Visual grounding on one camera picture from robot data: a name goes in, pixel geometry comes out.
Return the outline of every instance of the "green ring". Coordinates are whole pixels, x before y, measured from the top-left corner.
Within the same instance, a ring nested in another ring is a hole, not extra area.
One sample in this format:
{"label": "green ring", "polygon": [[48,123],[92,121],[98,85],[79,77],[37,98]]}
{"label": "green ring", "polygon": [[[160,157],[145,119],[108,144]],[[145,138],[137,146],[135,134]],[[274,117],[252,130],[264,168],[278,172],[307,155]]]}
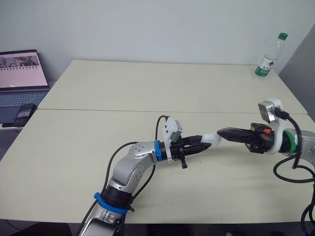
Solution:
{"label": "green ring", "polygon": [[288,153],[294,153],[295,149],[296,149],[295,138],[293,137],[293,135],[289,131],[285,130],[285,133],[287,134],[287,136],[291,142],[291,149]]}

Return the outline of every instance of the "bottle cap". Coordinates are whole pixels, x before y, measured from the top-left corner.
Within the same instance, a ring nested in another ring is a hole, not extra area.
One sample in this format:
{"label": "bottle cap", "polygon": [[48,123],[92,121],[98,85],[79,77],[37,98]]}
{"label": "bottle cap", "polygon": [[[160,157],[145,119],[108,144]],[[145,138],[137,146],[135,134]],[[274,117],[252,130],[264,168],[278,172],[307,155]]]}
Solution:
{"label": "bottle cap", "polygon": [[282,39],[282,40],[285,40],[287,38],[287,33],[280,33],[278,38]]}

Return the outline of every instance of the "white table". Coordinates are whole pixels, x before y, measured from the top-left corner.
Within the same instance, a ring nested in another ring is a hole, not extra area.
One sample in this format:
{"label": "white table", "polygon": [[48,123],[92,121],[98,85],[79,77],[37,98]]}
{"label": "white table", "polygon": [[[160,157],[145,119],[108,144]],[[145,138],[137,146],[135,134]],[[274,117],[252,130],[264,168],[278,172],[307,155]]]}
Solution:
{"label": "white table", "polygon": [[[37,110],[0,162],[0,218],[80,222],[102,188],[112,153],[126,142],[153,140],[159,115],[179,119],[183,137],[262,122],[260,114]],[[292,117],[301,129],[314,131],[307,115]],[[126,153],[122,150],[113,166]],[[299,221],[312,184],[277,179],[272,168],[283,158],[250,153],[243,144],[223,140],[219,149],[188,156],[185,170],[180,162],[162,162],[126,222]],[[280,172],[309,177],[290,164]]]}
{"label": "white table", "polygon": [[259,113],[268,97],[292,114],[306,110],[271,71],[251,80],[254,66],[74,60],[39,109]]}

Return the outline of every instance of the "black cable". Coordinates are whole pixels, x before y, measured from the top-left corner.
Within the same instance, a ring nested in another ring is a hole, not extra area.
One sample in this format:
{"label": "black cable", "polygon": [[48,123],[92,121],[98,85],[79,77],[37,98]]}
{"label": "black cable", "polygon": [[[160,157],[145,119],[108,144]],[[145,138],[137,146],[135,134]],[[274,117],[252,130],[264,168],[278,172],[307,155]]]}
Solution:
{"label": "black cable", "polygon": [[[169,117],[168,117],[168,116],[160,116],[160,117],[157,119],[155,140],[158,139],[158,125],[159,125],[159,121],[160,121],[162,118],[165,118],[165,120],[167,120]],[[142,187],[138,190],[138,192],[136,192],[136,194],[131,198],[131,200],[130,200],[129,203],[128,203],[128,206],[133,203],[134,199],[135,199],[135,198],[140,194],[140,192],[147,186],[147,184],[148,184],[148,183],[150,182],[150,180],[152,179],[152,176],[153,176],[155,170],[156,170],[156,166],[154,165],[153,168],[152,168],[152,171],[151,171],[151,174],[150,174],[149,178],[148,178],[147,181],[142,185]],[[122,223],[121,223],[121,226],[120,226],[120,232],[121,232],[120,235],[121,235],[121,236],[124,235],[125,220],[126,220],[126,214],[123,215]]]}
{"label": "black cable", "polygon": [[[131,145],[131,144],[136,144],[137,142],[130,142],[130,143],[127,143],[127,144],[124,144],[122,145],[121,147],[119,147],[115,152],[114,154],[111,156],[109,162],[108,162],[108,166],[107,166],[107,171],[106,171],[106,178],[105,178],[105,182],[104,182],[104,185],[103,185],[103,189],[101,191],[101,195],[103,195],[103,193],[105,192],[105,189],[106,189],[106,186],[107,186],[107,182],[108,182],[108,177],[109,177],[109,171],[110,171],[110,166],[112,165],[112,161],[115,157],[115,155],[121,150],[123,149],[124,147],[128,146],[128,145]],[[88,216],[90,215],[93,207],[96,205],[97,203],[97,200],[95,200],[92,204],[92,206],[90,207],[90,209],[88,210],[88,212],[86,213],[86,215],[84,216],[79,228],[78,228],[78,231],[76,233],[76,235],[78,236],[80,234],[80,231],[82,230],[83,226],[84,226],[84,223],[85,221],[87,220]]]}
{"label": "black cable", "polygon": [[96,203],[97,203],[97,200],[95,200],[95,201],[93,202],[92,206],[90,207],[90,209],[88,210],[88,212],[85,214],[83,220],[81,221],[81,223],[80,223],[80,225],[79,225],[79,228],[78,228],[78,230],[77,230],[77,233],[75,234],[76,236],[79,236],[79,234],[80,234],[80,232],[81,232],[81,230],[82,230],[82,228],[83,228],[83,226],[84,226],[85,221],[87,220],[88,216],[90,215],[90,213],[91,213],[93,207],[96,205]]}
{"label": "black cable", "polygon": [[165,118],[165,120],[167,121],[167,119],[168,119],[169,117],[168,117],[168,116],[160,116],[160,117],[157,119],[155,140],[158,140],[158,124],[159,124],[159,121],[160,121],[162,118]]}
{"label": "black cable", "polygon": [[[312,225],[315,227],[315,222],[314,222],[314,219],[313,219],[313,209],[315,207],[315,173],[312,169],[306,167],[306,166],[302,166],[302,165],[298,165],[299,163],[299,160],[300,160],[300,157],[301,157],[301,153],[302,153],[302,133],[301,133],[301,130],[298,126],[298,124],[295,122],[295,120],[293,118],[290,117],[290,114],[281,110],[280,108],[275,108],[275,114],[276,116],[282,118],[282,119],[287,119],[288,121],[290,121],[292,123],[292,125],[294,126],[295,128],[295,131],[296,131],[296,135],[297,135],[297,147],[296,147],[296,150],[295,150],[295,155],[291,156],[291,157],[288,157],[280,162],[278,162],[274,168],[273,168],[273,172],[274,174],[284,180],[284,181],[287,181],[287,182],[291,182],[291,183],[308,183],[308,182],[314,182],[313,184],[313,196],[312,196],[312,202],[311,204],[309,204],[303,211],[302,213],[302,216],[301,216],[301,228],[302,228],[302,231],[303,231],[303,235],[305,236],[309,236],[307,230],[306,230],[306,227],[305,227],[305,217],[307,214],[309,214],[309,218],[310,218],[310,221],[312,223]],[[289,161],[289,160],[292,160],[294,159],[294,162],[293,162],[293,165],[292,165],[292,168],[293,169],[297,169],[297,168],[300,168],[300,169],[304,169],[304,170],[307,170],[309,173],[312,174],[313,178],[309,178],[309,179],[290,179],[290,178],[285,178],[281,175],[279,175],[277,173],[277,169],[278,167]]]}
{"label": "black cable", "polygon": [[281,119],[287,119],[288,121],[290,121],[292,123],[292,125],[295,128],[296,131],[296,135],[297,135],[297,148],[296,148],[296,156],[295,156],[295,160],[293,163],[292,168],[295,169],[297,168],[297,165],[299,163],[300,157],[301,157],[301,153],[302,153],[302,133],[300,130],[299,125],[295,122],[295,120],[290,117],[290,114],[288,112],[285,112],[284,110],[276,107],[275,108],[275,115],[277,117],[280,117]]}
{"label": "black cable", "polygon": [[116,156],[116,154],[121,150],[123,149],[124,147],[128,146],[128,145],[131,145],[131,144],[136,144],[138,142],[130,142],[130,143],[126,143],[122,146],[120,146],[115,152],[114,154],[111,156],[109,162],[108,162],[108,166],[107,166],[107,171],[106,171],[106,178],[105,178],[105,182],[104,182],[104,185],[103,185],[103,189],[101,191],[101,196],[103,195],[103,193],[105,192],[106,190],[106,187],[107,187],[107,182],[108,182],[108,178],[109,178],[109,171],[110,171],[110,166],[112,165],[112,161],[114,159],[114,157]]}
{"label": "black cable", "polygon": [[11,225],[11,223],[10,223],[8,220],[5,220],[5,221],[6,221],[6,222],[8,223],[8,225],[11,226],[12,228],[15,228],[16,230],[21,231],[21,229],[15,227],[15,226],[13,226],[13,225]]}
{"label": "black cable", "polygon": [[295,128],[295,131],[296,131],[296,134],[297,134],[296,157],[295,157],[295,160],[294,160],[294,163],[293,163],[293,166],[292,166],[292,168],[295,169],[295,168],[297,168],[297,165],[299,163],[299,160],[300,160],[300,157],[301,157],[301,153],[302,153],[302,134],[301,134],[301,130],[300,130],[298,124],[295,122],[294,119],[292,119],[291,117],[288,117],[287,120],[290,121],[293,124],[293,126]]}
{"label": "black cable", "polygon": [[287,157],[286,159],[283,159],[281,160],[280,162],[278,162],[275,166],[274,166],[274,169],[273,169],[273,172],[275,174],[276,177],[284,180],[284,181],[287,181],[287,182],[290,182],[290,183],[310,183],[310,182],[314,182],[315,181],[315,173],[308,167],[306,166],[300,166],[298,165],[297,168],[302,168],[302,169],[305,169],[305,170],[308,170],[309,172],[311,172],[311,174],[313,175],[313,178],[308,178],[308,179],[291,179],[291,178],[286,178],[286,177],[283,177],[281,175],[278,174],[277,172],[277,169],[280,165],[282,165],[283,163],[289,161],[289,160],[292,160],[296,158],[295,155],[294,156],[290,156],[290,157]]}

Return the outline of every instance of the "red component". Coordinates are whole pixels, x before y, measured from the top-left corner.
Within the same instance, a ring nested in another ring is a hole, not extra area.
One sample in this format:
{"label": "red component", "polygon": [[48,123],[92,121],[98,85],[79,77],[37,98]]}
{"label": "red component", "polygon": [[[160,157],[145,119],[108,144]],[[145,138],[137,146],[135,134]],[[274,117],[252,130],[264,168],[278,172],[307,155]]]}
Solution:
{"label": "red component", "polygon": [[271,133],[271,129],[264,129],[264,133],[265,134],[270,134]]}

